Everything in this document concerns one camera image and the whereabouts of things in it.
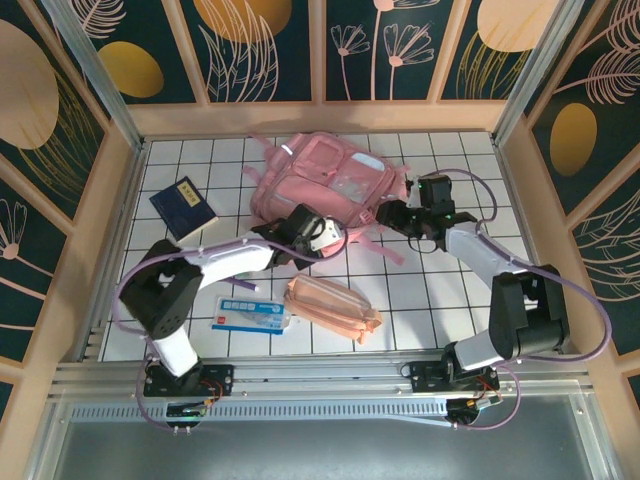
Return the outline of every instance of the blue book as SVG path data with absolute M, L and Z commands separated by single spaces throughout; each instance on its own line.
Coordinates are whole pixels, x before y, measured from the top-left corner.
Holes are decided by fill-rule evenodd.
M 149 200 L 178 243 L 218 219 L 189 177 L 156 193 Z

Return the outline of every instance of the black grid line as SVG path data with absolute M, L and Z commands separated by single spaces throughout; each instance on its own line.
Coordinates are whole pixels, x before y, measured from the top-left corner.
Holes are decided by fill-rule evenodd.
M 432 151 L 431 155 L 428 155 L 428 154 L 405 155 L 405 152 L 403 151 L 402 139 L 401 139 L 400 135 L 398 133 L 396 133 L 395 136 L 397 138 L 398 145 L 399 145 L 399 148 L 400 148 L 400 155 L 399 156 L 398 155 L 394 155 L 392 157 L 386 157 L 386 158 L 398 158 L 398 159 L 400 159 L 400 161 L 404 165 L 406 165 L 408 163 L 407 160 L 409 158 L 412 158 L 412 157 L 424 157 L 424 158 L 427 158 L 427 159 L 432 159 L 433 162 L 436 164 L 436 168 L 447 168 L 447 158 L 459 158 L 461 156 L 464 156 L 465 157 L 465 167 L 466 167 L 465 169 L 468 170 L 468 171 L 471 171 L 470 162 L 472 161 L 472 159 L 473 159 L 473 157 L 475 155 L 480 155 L 480 156 L 484 156 L 484 157 L 494 157 L 493 155 L 487 154 L 487 153 L 467 154 L 466 151 L 465 151 L 465 148 L 464 148 L 464 143 L 462 143 L 462 138 L 461 138 L 459 133 L 458 133 L 458 139 L 459 139 L 459 141 L 460 141 L 460 143 L 462 145 L 463 153 L 456 153 L 456 154 L 451 153 L 451 154 L 438 154 L 438 155 L 436 155 L 434 150 L 433 150 L 433 142 L 432 142 L 431 135 L 426 135 L 423 138 L 423 140 L 424 140 L 424 142 L 427 142 L 427 141 L 429 142 L 429 146 L 431 147 L 431 151 Z M 281 140 L 283 140 L 283 139 L 286 140 L 287 138 L 288 137 L 285 137 L 285 136 L 278 136 L 278 137 L 273 138 L 273 141 L 276 144 L 277 143 L 282 143 Z M 370 150 L 371 139 L 370 139 L 368 134 L 367 134 L 366 138 L 367 138 L 367 145 L 369 146 L 369 150 Z M 237 210 L 234 212 L 235 214 L 219 215 L 221 218 L 234 218 L 234 219 L 236 219 L 236 222 L 237 222 L 236 223 L 236 228 L 235 228 L 236 235 L 240 234 L 241 225 L 244 225 L 244 222 L 242 222 L 242 224 L 241 224 L 241 220 L 246 220 L 246 217 L 247 217 L 245 215 L 240 215 L 240 213 L 244 213 L 244 207 L 243 207 L 244 203 L 242 203 L 243 192 L 245 193 L 245 196 L 248 195 L 247 192 L 245 192 L 245 190 L 247 190 L 249 188 L 252 189 L 252 188 L 254 188 L 254 186 L 250 182 L 248 182 L 248 180 L 242 174 L 240 175 L 239 181 L 238 180 L 234 180 L 234 182 L 235 181 L 239 182 L 239 184 L 237 184 L 237 185 L 229 184 L 229 185 L 222 185 L 222 186 L 212 186 L 211 174 L 212 174 L 213 169 L 220 169 L 220 168 L 224 169 L 225 166 L 230 166 L 230 165 L 240 165 L 240 167 L 243 168 L 247 164 L 249 164 L 247 162 L 247 159 L 245 158 L 247 156 L 247 154 L 248 154 L 248 152 L 247 152 L 247 149 L 248 149 L 247 140 L 248 139 L 246 139 L 246 138 L 243 140 L 242 150 L 241 150 L 242 157 L 241 157 L 239 162 L 238 161 L 236 161 L 236 162 L 215 161 L 214 162 L 214 151 L 215 151 L 215 146 L 216 145 L 215 145 L 215 140 L 212 141 L 211 150 L 210 150 L 210 158 L 209 158 L 209 162 L 208 162 L 208 164 L 209 164 L 209 176 L 207 178 L 207 187 L 205 189 L 205 192 L 207 194 L 207 198 L 211 198 L 211 197 L 209 197 L 209 194 L 211 192 L 231 190 L 231 189 L 235 189 L 235 190 L 238 191 L 238 199 L 237 199 L 238 205 L 237 205 Z M 183 161 L 182 161 L 183 160 L 183 158 L 182 158 L 183 157 L 183 151 L 184 151 L 184 142 L 181 142 L 180 152 L 179 152 L 177 163 L 158 163 L 158 164 L 156 164 L 156 163 L 149 164 L 148 163 L 145 166 L 145 177 L 144 178 L 146 178 L 147 173 L 148 173 L 148 169 L 149 169 L 150 166 L 154 166 L 154 167 L 155 166 L 165 166 L 165 167 L 173 166 L 173 167 L 175 167 L 175 179 L 177 181 L 178 176 L 179 176 L 180 167 L 183 164 Z M 239 142 L 238 142 L 237 145 L 232 146 L 230 151 L 233 152 L 236 155 L 239 155 L 240 154 Z M 256 165 L 259 162 L 259 160 L 257 158 L 254 158 L 253 155 L 252 155 L 250 161 L 253 162 L 253 163 L 256 163 Z M 200 161 L 190 161 L 188 163 L 188 165 L 201 165 L 201 167 L 200 167 L 201 169 L 202 169 L 202 165 L 203 164 L 207 164 L 207 162 L 206 161 L 202 161 L 202 162 L 200 162 Z M 504 181 L 504 178 L 496 176 L 496 175 L 489 175 L 485 180 L 502 180 L 502 181 Z M 481 215 L 484 215 L 483 214 L 484 209 L 481 207 L 480 198 L 479 198 L 479 192 L 477 190 L 477 188 L 478 188 L 478 186 L 476 184 L 477 182 L 473 181 L 471 178 L 468 178 L 468 179 L 463 179 L 463 178 L 459 178 L 458 179 L 458 178 L 456 178 L 454 180 L 454 182 L 472 182 L 472 185 L 474 187 L 474 192 L 475 192 L 477 205 L 478 205 L 478 207 L 476 207 L 476 208 L 479 209 Z M 154 186 L 154 189 L 147 189 L 147 188 L 144 187 L 144 179 L 143 179 L 143 184 L 140 186 L 140 192 L 138 193 L 138 197 L 137 197 L 137 202 L 138 203 L 137 203 L 136 208 L 135 208 L 134 218 L 133 218 L 133 220 L 132 220 L 132 222 L 130 224 L 130 231 L 129 231 L 129 236 L 128 236 L 128 240 L 127 240 L 127 248 L 126 248 L 125 254 L 123 256 L 123 262 L 122 262 L 122 269 L 121 269 L 120 278 L 122 278 L 122 275 L 124 273 L 126 273 L 126 272 L 124 272 L 124 264 L 127 263 L 127 259 L 129 258 L 129 255 L 140 254 L 140 253 L 145 252 L 147 250 L 147 249 L 144 249 L 144 248 L 130 248 L 135 224 L 137 222 L 141 221 L 141 220 L 142 221 L 144 221 L 144 220 L 147 220 L 147 221 L 149 221 L 149 220 L 151 220 L 151 221 L 152 220 L 159 220 L 157 217 L 152 219 L 152 218 L 144 218 L 143 216 L 139 216 L 139 215 L 144 215 L 143 212 L 141 212 L 142 192 L 145 192 L 147 194 L 147 195 L 145 195 L 145 197 L 146 197 L 149 194 L 152 194 L 152 192 L 160 191 L 160 190 L 157 190 L 156 188 L 158 188 L 158 187 L 155 187 L 155 186 Z M 225 195 L 222 194 L 220 201 L 224 202 L 224 200 L 223 200 L 224 197 L 225 197 Z M 144 237 L 138 237 L 138 238 L 141 241 L 144 239 Z M 496 238 L 496 239 L 499 239 L 499 238 L 522 238 L 522 236 L 521 235 L 504 235 L 504 236 L 496 236 L 494 238 Z M 204 239 L 204 234 L 202 232 L 200 232 L 200 237 L 199 237 L 200 243 L 202 243 L 203 239 Z M 398 242 L 406 242 L 406 239 L 402 239 L 402 238 L 382 238 L 380 236 L 376 236 L 376 237 L 373 238 L 373 241 L 383 245 L 384 247 L 393 249 L 394 246 L 400 245 L 400 243 L 398 243 Z M 381 275 L 384 275 L 384 277 L 385 277 L 384 278 L 384 282 L 382 282 L 382 281 L 380 282 L 380 287 L 381 288 L 380 288 L 379 292 L 380 292 L 380 294 L 385 295 L 383 289 L 386 288 L 386 301 L 389 302 L 389 307 L 388 307 L 388 309 L 380 309 L 379 311 L 381 313 L 388 314 L 389 321 L 391 322 L 391 329 L 390 329 L 391 332 L 389 333 L 387 331 L 387 333 L 386 333 L 387 337 L 386 338 L 388 338 L 389 340 L 391 340 L 391 338 L 393 338 L 393 347 L 391 347 L 389 345 L 388 347 L 384 348 L 384 350 L 386 350 L 386 351 L 398 350 L 397 335 L 396 335 L 397 332 L 396 332 L 396 325 L 395 325 L 395 320 L 397 318 L 394 318 L 394 312 L 396 314 L 399 314 L 401 312 L 414 312 L 414 311 L 426 312 L 426 311 L 428 311 L 429 312 L 429 316 L 430 316 L 430 320 L 431 320 L 431 325 L 432 325 L 433 338 L 434 338 L 434 341 L 436 343 L 438 342 L 438 336 L 436 334 L 435 322 L 434 322 L 434 317 L 433 317 L 433 312 L 435 312 L 435 311 L 439 311 L 439 310 L 443 310 L 443 311 L 459 310 L 459 311 L 462 311 L 462 310 L 464 310 L 465 312 L 468 312 L 468 314 L 470 315 L 473 330 L 476 331 L 476 326 L 475 326 L 475 323 L 473 322 L 473 313 L 472 313 L 473 312 L 473 308 L 486 308 L 486 307 L 483 307 L 483 305 L 471 306 L 470 299 L 469 299 L 469 292 L 467 291 L 467 289 L 469 287 L 466 285 L 466 282 L 464 280 L 465 279 L 464 273 L 468 272 L 468 269 L 465 270 L 460 261 L 455 262 L 457 268 L 454 265 L 450 266 L 449 263 L 444 263 L 442 265 L 437 265 L 436 264 L 435 268 L 432 267 L 435 271 L 429 272 L 429 273 L 430 274 L 434 274 L 437 277 L 438 273 L 445 273 L 445 272 L 446 273 L 455 273 L 455 272 L 458 272 L 459 275 L 462 276 L 462 280 L 463 280 L 462 285 L 463 285 L 463 288 L 464 288 L 464 298 L 465 298 L 466 304 L 467 304 L 466 307 L 463 307 L 463 306 L 437 307 L 437 308 L 433 307 L 432 302 L 431 302 L 431 298 L 430 298 L 432 292 L 430 292 L 429 285 L 428 285 L 428 283 L 426 281 L 427 280 L 426 279 L 426 272 L 424 271 L 426 258 L 425 258 L 424 255 L 421 254 L 420 255 L 420 266 L 422 268 L 422 271 L 420 272 L 420 274 L 423 276 L 423 279 L 425 281 L 425 291 L 426 291 L 426 295 L 427 295 L 427 299 L 426 300 L 428 302 L 428 308 L 426 308 L 426 309 L 425 308 L 417 308 L 417 309 L 416 308 L 393 308 L 393 306 L 391 305 L 390 280 L 393 279 L 393 278 L 396 278 L 396 281 L 394 283 L 396 285 L 402 285 L 402 283 L 401 283 L 402 280 L 400 280 L 400 278 L 398 278 L 399 276 L 401 276 L 401 275 L 409 275 L 409 274 L 415 275 L 416 273 L 415 272 L 409 272 L 408 271 L 409 269 L 394 269 L 394 270 L 397 270 L 397 271 L 390 272 L 389 268 L 387 268 L 388 264 L 386 263 L 388 261 L 388 259 L 383 258 L 382 262 L 381 262 L 382 263 L 382 267 L 380 268 L 380 271 L 371 270 L 371 271 L 375 271 L 375 273 L 363 273 L 363 274 L 353 275 L 355 267 L 354 267 L 354 265 L 351 265 L 350 262 L 353 263 L 354 261 L 357 261 L 357 260 L 355 260 L 353 258 L 353 256 L 350 256 L 350 253 L 352 253 L 352 250 L 353 249 L 346 249 L 345 256 L 344 256 L 343 259 L 341 259 L 341 261 L 344 261 L 345 264 L 346 264 L 346 277 L 345 277 L 345 274 L 342 272 L 341 265 L 338 266 L 336 269 L 328 268 L 328 269 L 323 270 L 322 272 L 319 272 L 319 273 L 311 273 L 309 271 L 310 269 L 306 269 L 303 272 L 304 273 L 308 273 L 308 274 L 312 274 L 313 276 L 316 276 L 316 277 L 322 277 L 322 278 L 328 278 L 328 279 L 330 279 L 330 278 L 346 278 L 347 279 L 347 285 L 348 285 L 349 288 L 351 288 L 351 285 L 352 285 L 352 282 L 351 282 L 351 280 L 352 280 L 351 277 L 352 276 L 354 276 L 354 278 L 355 278 L 356 276 L 357 277 L 375 277 L 375 276 L 379 277 Z M 268 275 L 265 274 L 264 277 L 262 277 L 262 278 L 264 278 L 264 280 L 269 280 L 269 283 L 270 283 L 270 286 L 271 286 L 270 297 L 271 297 L 272 300 L 274 300 L 275 296 L 276 296 L 275 295 L 275 291 L 274 291 L 276 281 L 277 280 L 289 279 L 293 275 L 295 275 L 295 273 L 286 273 L 286 274 L 285 273 L 278 273 L 278 269 L 275 269 L 275 270 L 269 272 Z M 236 290 L 235 286 L 233 286 L 231 290 L 232 290 L 232 295 L 236 295 L 236 291 L 239 292 L 239 290 Z M 206 321 L 206 320 L 212 320 L 211 316 L 201 317 L 200 315 L 203 315 L 203 314 L 204 313 L 202 313 L 202 314 L 198 313 L 198 315 L 196 315 L 193 312 L 193 310 L 191 311 L 190 316 L 189 316 L 189 325 L 188 325 L 188 333 L 189 333 L 189 335 L 191 335 L 191 331 L 192 331 L 191 327 L 193 325 L 193 320 L 194 319 L 198 319 L 198 321 L 201 321 L 201 322 L 202 321 Z M 104 355 L 105 355 L 105 352 L 106 352 L 106 348 L 107 348 L 107 345 L 108 345 L 108 342 L 109 342 L 109 333 L 110 333 L 110 329 L 112 327 L 112 325 L 111 325 L 112 322 L 109 321 L 108 323 L 109 323 L 109 325 L 108 325 L 109 329 L 107 330 L 107 333 L 106 333 L 107 338 L 106 338 L 106 340 L 104 342 L 104 349 L 103 349 L 101 358 L 104 358 Z M 227 353 L 227 356 L 230 356 L 230 354 L 231 354 L 231 333 L 232 332 L 227 332 L 227 333 L 228 333 L 228 336 L 227 336 L 227 339 L 226 339 L 226 342 L 227 342 L 227 352 L 226 353 Z M 309 350 L 307 350 L 307 351 L 308 352 L 310 351 L 310 353 L 314 353 L 316 351 L 316 349 L 319 348 L 319 346 L 316 345 L 314 347 L 314 325 L 312 323 L 309 324 L 309 335 L 310 335 L 310 338 L 309 338 L 310 345 L 309 345 Z M 273 355 L 273 344 L 272 344 L 272 342 L 273 342 L 273 337 L 272 337 L 272 335 L 270 335 L 270 337 L 269 337 L 269 352 L 268 352 L 268 355 Z M 352 341 L 352 350 L 355 351 L 355 352 L 359 352 L 359 350 L 356 349 L 355 342 L 353 342 L 353 341 Z

